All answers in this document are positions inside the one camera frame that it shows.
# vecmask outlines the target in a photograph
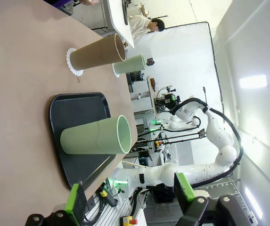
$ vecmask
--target person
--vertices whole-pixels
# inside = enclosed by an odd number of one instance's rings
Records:
[[[79,2],[83,5],[94,6],[99,2],[99,0],[79,0]]]
[[[129,25],[131,28],[131,35],[134,41],[137,41],[149,31],[161,32],[165,29],[165,24],[162,20],[150,20],[145,16],[141,15],[129,16]]]

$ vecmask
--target white paper doily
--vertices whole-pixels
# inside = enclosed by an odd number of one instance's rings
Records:
[[[112,64],[112,67],[113,67],[113,72],[114,72],[115,76],[116,76],[117,78],[119,78],[120,74],[117,74],[117,73],[115,72],[114,64]]]
[[[68,67],[70,68],[70,70],[72,71],[72,73],[76,76],[81,76],[83,74],[83,71],[84,70],[80,70],[80,71],[77,71],[75,70],[73,67],[72,67],[72,64],[71,64],[71,61],[70,61],[70,55],[72,52],[76,51],[77,49],[75,48],[69,48],[68,51],[67,51],[67,63],[68,63]]]

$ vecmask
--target black hair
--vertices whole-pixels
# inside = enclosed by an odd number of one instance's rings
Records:
[[[162,20],[160,19],[152,19],[152,22],[157,23],[157,27],[159,28],[159,31],[162,32],[165,29],[165,24]]]

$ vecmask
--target white wall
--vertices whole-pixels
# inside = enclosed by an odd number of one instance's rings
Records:
[[[138,6],[141,2],[151,18],[168,15],[166,27],[207,21],[213,31],[232,0],[132,0]]]
[[[217,30],[230,63],[239,125],[270,147],[270,0],[233,1]],[[239,87],[241,78],[258,74],[267,75],[268,87]]]
[[[249,188],[263,211],[260,226],[270,226],[270,0],[234,0],[217,34],[214,51],[225,112],[261,141],[252,143],[252,137],[240,131],[246,153],[240,191],[253,210],[245,195]],[[257,74],[267,75],[268,87],[239,87],[239,79]]]
[[[270,226],[270,178],[266,177],[261,170],[244,155],[241,161],[241,182],[239,191],[242,194],[249,210],[258,219],[259,226]],[[260,206],[263,217],[260,220],[253,205],[250,203],[245,188],[248,188]]]

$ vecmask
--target white robotic arm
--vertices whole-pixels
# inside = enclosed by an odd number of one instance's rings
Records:
[[[192,129],[192,128],[196,128],[197,125],[199,124],[199,120],[197,118],[193,118],[191,120],[192,122],[188,122],[188,121],[184,121],[182,119],[180,119],[178,116],[176,115],[172,115],[170,117],[168,117],[167,119],[163,120],[163,127],[164,129],[168,129],[168,130],[183,130],[183,129]]]
[[[191,121],[196,110],[203,108],[197,102],[191,102],[180,108],[176,115],[183,121]],[[155,186],[164,183],[166,186],[173,186],[175,172],[182,172],[186,175],[189,183],[211,179],[229,169],[237,158],[237,151],[232,146],[233,138],[218,123],[217,118],[210,111],[206,111],[208,126],[206,136],[218,149],[215,162],[211,164],[178,166],[176,164],[166,164],[162,166],[139,168],[139,169],[116,169],[114,181],[116,185],[122,186],[125,191],[123,198],[132,195],[137,187]]]

